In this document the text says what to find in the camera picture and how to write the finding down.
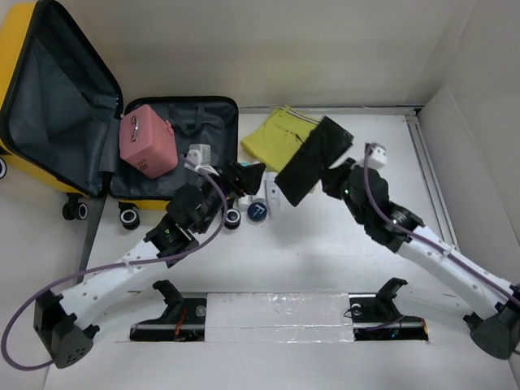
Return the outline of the white lotion bottle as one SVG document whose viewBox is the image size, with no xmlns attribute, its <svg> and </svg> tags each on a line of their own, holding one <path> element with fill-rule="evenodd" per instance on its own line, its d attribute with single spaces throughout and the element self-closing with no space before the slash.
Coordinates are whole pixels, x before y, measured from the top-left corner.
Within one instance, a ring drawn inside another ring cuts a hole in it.
<svg viewBox="0 0 520 390">
<path fill-rule="evenodd" d="M 281 211 L 280 189 L 275 182 L 275 178 L 275 172 L 266 173 L 266 201 L 272 215 L 276 215 Z"/>
</svg>

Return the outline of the round blue cream jar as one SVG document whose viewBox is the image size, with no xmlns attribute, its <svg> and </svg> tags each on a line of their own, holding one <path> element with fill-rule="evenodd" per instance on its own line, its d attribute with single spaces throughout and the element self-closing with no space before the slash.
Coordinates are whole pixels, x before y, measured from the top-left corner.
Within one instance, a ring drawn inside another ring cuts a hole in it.
<svg viewBox="0 0 520 390">
<path fill-rule="evenodd" d="M 267 219 L 267 206 L 262 202 L 252 202 L 247 208 L 247 218 L 251 223 L 262 223 Z"/>
</svg>

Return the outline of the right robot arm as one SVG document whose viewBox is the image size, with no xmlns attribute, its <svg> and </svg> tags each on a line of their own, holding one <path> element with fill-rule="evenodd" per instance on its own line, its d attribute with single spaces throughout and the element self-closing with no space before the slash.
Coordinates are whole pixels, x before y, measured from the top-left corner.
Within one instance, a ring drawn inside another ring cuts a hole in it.
<svg viewBox="0 0 520 390">
<path fill-rule="evenodd" d="M 326 170 L 323 191 L 344 201 L 376 243 L 415 263 L 452 289 L 471 309 L 470 338 L 501 360 L 517 352 L 519 287 L 493 275 L 442 241 L 416 214 L 390 201 L 388 182 L 368 162 Z"/>
</svg>

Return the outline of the black garment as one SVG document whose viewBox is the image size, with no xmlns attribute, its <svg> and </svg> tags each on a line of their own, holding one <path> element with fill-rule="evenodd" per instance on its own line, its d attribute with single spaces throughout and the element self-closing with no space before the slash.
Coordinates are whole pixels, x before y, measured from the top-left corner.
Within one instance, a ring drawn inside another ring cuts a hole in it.
<svg viewBox="0 0 520 390">
<path fill-rule="evenodd" d="M 323 116 L 298 151 L 275 178 L 289 204 L 298 206 L 329 167 L 353 144 L 353 135 Z"/>
</svg>

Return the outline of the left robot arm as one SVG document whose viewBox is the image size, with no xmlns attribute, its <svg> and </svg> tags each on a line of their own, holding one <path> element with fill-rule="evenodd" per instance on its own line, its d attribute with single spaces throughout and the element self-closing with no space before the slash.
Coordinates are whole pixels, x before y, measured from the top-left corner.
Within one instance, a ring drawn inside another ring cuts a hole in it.
<svg viewBox="0 0 520 390">
<path fill-rule="evenodd" d="M 36 298 L 33 327 L 57 368 L 76 364 L 90 351 L 106 309 L 201 249 L 197 236 L 206 233 L 216 216 L 225 216 L 229 198 L 255 194 L 266 170 L 260 162 L 187 166 L 201 181 L 180 186 L 158 225 L 120 260 L 94 269 L 82 284 L 58 294 L 47 288 Z"/>
</svg>

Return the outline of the yellow shorts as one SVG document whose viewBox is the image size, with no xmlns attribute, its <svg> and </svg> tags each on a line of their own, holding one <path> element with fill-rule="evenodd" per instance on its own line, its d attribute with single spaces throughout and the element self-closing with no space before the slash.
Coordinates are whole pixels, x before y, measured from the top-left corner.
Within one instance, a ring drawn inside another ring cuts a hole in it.
<svg viewBox="0 0 520 390">
<path fill-rule="evenodd" d="M 240 141 L 253 158 L 280 172 L 317 127 L 319 120 L 290 106 L 275 108 L 263 124 Z"/>
</svg>

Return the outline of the pink cosmetic case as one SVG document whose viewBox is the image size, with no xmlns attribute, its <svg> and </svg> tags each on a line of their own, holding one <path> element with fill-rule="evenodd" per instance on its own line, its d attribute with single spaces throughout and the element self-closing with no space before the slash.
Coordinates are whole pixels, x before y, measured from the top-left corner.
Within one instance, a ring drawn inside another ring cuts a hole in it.
<svg viewBox="0 0 520 390">
<path fill-rule="evenodd" d="M 179 162 L 174 128 L 150 105 L 140 106 L 120 121 L 119 155 L 150 179 L 163 176 Z"/>
</svg>

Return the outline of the yellow hard-shell suitcase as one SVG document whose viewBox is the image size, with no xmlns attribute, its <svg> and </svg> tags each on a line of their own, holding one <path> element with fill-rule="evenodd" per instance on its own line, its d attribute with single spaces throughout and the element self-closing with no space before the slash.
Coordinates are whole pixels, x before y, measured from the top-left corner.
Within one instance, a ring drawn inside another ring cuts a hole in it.
<svg viewBox="0 0 520 390">
<path fill-rule="evenodd" d="M 162 210 L 195 175 L 150 179 L 119 156 L 120 120 L 149 107 L 169 121 L 180 153 L 207 144 L 218 166 L 237 157 L 237 104 L 228 97 L 143 97 L 124 103 L 117 80 L 66 8 L 15 4 L 1 26 L 1 169 L 15 167 L 67 197 L 63 217 L 86 219 L 86 198 L 113 197 L 125 229 Z"/>
</svg>

